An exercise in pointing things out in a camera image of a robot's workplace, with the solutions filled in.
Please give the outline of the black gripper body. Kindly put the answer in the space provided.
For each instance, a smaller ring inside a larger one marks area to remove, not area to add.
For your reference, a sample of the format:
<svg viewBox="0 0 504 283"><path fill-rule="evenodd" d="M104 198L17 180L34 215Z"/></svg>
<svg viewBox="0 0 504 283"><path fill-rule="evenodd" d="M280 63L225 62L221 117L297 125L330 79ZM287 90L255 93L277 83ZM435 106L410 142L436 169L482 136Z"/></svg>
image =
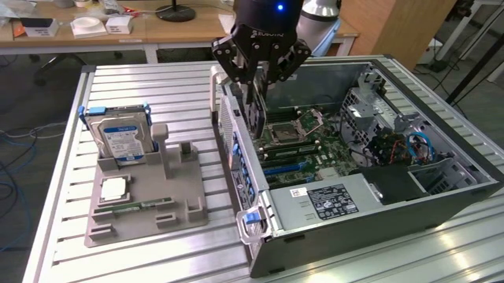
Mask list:
<svg viewBox="0 0 504 283"><path fill-rule="evenodd" d="M232 38L247 66L288 54L297 42L303 4L303 1L239 1Z"/></svg>

